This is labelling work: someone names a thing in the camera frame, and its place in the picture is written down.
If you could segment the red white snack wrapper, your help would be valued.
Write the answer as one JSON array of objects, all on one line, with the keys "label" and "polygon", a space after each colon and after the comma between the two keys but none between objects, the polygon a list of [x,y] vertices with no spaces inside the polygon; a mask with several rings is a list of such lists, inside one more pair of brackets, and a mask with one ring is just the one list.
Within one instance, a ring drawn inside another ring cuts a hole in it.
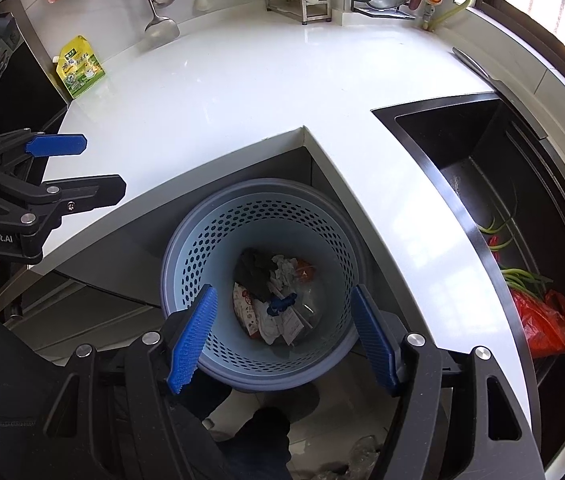
[{"label": "red white snack wrapper", "polygon": [[251,295],[247,289],[238,283],[235,283],[232,289],[232,307],[234,307],[235,316],[246,334],[251,339],[260,338],[258,318],[256,317]]}]

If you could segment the pink paper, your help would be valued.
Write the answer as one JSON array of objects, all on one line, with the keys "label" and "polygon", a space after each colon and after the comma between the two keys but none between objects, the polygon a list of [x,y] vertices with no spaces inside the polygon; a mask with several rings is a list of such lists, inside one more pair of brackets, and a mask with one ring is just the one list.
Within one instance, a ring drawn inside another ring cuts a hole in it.
[{"label": "pink paper", "polygon": [[315,311],[305,304],[295,304],[277,315],[271,315],[268,307],[262,304],[258,308],[258,331],[266,344],[282,339],[287,346],[293,346],[316,327]]}]

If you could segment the dark grey rag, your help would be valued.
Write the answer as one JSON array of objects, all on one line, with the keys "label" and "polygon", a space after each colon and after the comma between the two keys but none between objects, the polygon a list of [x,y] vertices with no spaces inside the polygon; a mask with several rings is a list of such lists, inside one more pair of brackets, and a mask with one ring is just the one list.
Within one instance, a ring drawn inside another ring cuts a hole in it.
[{"label": "dark grey rag", "polygon": [[241,252],[234,267],[234,281],[243,286],[252,298],[266,302],[274,294],[269,290],[269,271],[273,269],[273,255],[256,248]]}]

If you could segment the green scallion stalks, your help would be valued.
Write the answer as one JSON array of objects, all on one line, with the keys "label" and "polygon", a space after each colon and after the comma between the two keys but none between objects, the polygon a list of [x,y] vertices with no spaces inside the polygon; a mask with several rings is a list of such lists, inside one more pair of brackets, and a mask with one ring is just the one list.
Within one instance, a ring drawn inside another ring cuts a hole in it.
[{"label": "green scallion stalks", "polygon": [[517,191],[513,191],[511,207],[497,194],[488,192],[483,218],[476,221],[476,226],[506,284],[540,299],[547,292],[552,279],[539,272],[531,248],[517,225],[518,204]]}]

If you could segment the yellow green seasoning pouch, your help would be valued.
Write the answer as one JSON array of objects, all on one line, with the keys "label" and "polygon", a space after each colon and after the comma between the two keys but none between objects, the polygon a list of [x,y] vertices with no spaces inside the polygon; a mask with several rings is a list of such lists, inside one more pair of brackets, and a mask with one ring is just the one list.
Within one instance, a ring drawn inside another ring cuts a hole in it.
[{"label": "yellow green seasoning pouch", "polygon": [[104,78],[106,72],[83,36],[69,41],[54,58],[56,73],[72,99]]}]

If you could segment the blue perforated trash basket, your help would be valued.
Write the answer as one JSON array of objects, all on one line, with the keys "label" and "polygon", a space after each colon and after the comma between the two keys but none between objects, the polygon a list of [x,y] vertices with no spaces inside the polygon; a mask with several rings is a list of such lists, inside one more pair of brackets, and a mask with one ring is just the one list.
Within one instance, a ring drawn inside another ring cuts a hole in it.
[{"label": "blue perforated trash basket", "polygon": [[186,310],[211,286],[217,313],[201,370],[238,390],[289,389],[329,372],[356,344],[352,291],[366,271],[336,202],[306,184],[249,180],[180,222],[163,259],[162,307]]}]

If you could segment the orange mandarin peel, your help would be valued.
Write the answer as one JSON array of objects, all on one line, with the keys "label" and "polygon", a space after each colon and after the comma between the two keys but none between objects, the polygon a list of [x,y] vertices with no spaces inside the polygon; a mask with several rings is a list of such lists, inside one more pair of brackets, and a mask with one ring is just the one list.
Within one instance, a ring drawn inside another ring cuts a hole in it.
[{"label": "orange mandarin peel", "polygon": [[296,260],[295,277],[301,283],[311,283],[311,281],[314,280],[315,273],[316,273],[316,269],[311,263],[303,259]]}]

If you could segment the steel spatula turner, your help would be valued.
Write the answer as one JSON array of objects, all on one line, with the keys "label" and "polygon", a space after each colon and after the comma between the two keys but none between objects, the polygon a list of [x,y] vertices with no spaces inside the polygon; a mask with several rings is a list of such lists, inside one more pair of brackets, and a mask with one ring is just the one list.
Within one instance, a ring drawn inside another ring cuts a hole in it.
[{"label": "steel spatula turner", "polygon": [[145,37],[155,46],[176,40],[180,35],[178,25],[171,18],[158,14],[153,0],[147,2],[151,11],[151,20],[145,27]]}]

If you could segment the white paper towel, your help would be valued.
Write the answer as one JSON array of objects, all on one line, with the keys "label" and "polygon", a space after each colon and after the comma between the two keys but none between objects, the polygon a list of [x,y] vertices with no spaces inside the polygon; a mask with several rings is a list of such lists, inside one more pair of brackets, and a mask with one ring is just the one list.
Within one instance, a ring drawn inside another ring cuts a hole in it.
[{"label": "white paper towel", "polygon": [[269,288],[273,292],[285,292],[291,290],[297,281],[296,258],[287,258],[284,255],[272,257],[273,269],[269,271]]}]

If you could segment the black kitchen sink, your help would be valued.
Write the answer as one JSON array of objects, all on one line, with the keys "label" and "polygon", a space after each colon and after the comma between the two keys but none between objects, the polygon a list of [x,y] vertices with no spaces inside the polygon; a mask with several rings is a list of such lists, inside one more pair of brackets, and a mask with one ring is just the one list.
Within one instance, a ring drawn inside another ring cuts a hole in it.
[{"label": "black kitchen sink", "polygon": [[[565,296],[565,167],[549,141],[494,92],[375,110],[424,170],[442,174],[473,222],[492,228],[499,263]],[[536,367],[541,393],[565,387],[565,354]]]}]

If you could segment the red plastic bag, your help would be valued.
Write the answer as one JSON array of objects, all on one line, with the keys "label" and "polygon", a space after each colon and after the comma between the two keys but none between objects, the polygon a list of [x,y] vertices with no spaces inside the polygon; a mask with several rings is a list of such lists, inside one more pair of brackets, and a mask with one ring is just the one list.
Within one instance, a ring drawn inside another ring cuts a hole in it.
[{"label": "red plastic bag", "polygon": [[549,287],[549,278],[500,263],[499,254],[511,244],[511,238],[502,242],[493,230],[480,232],[509,288],[532,358],[565,354],[565,296]]}]

